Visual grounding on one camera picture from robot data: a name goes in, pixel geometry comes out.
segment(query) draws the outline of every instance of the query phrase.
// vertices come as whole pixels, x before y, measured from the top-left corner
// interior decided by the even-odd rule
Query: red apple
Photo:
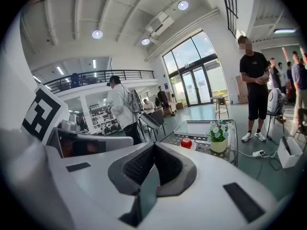
[[[183,148],[190,149],[192,147],[192,141],[189,138],[183,138],[180,144]]]

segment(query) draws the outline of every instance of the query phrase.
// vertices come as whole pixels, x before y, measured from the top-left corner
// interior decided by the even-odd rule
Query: doorway
[[[181,73],[188,106],[212,104],[212,92],[204,65]]]

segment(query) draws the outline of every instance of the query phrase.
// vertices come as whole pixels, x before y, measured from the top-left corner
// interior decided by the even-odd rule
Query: flower pot
[[[228,145],[228,139],[226,138],[223,141],[219,141],[219,142],[211,142],[211,146],[210,149],[214,152],[217,153],[221,153],[223,151],[225,151],[225,149],[227,148]]]

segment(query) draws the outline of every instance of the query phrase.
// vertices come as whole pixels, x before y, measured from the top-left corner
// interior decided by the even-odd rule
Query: railing
[[[55,79],[44,85],[52,92],[59,93],[61,91],[78,88],[84,85],[96,84],[101,82],[109,82],[113,75],[119,76],[120,80],[139,80],[154,79],[154,71],[148,70],[103,70],[89,71],[83,73],[74,73],[60,79]]]

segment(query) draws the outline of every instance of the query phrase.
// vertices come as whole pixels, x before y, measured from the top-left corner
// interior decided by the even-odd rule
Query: power strip
[[[262,157],[263,154],[264,154],[264,150],[260,150],[260,151],[253,152],[252,156],[253,158],[258,158],[258,157]]]

